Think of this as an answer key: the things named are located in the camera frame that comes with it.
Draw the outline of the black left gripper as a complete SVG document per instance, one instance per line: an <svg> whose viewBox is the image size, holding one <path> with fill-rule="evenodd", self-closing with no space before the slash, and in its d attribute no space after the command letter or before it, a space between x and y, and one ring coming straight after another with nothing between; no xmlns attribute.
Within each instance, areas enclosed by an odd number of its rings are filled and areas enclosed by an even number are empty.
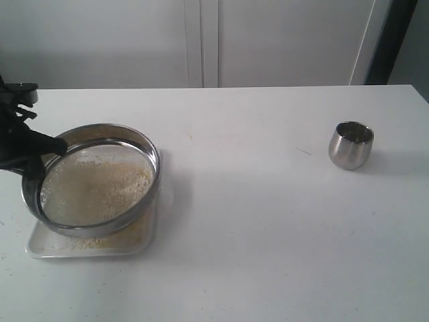
<svg viewBox="0 0 429 322"><path fill-rule="evenodd" d="M28 180L45 178L41 156L67 153L64 139L33 131L26 123L37 117L31 110L38 102L37 89L36 83L1 80L1 169L18 173Z"/></svg>

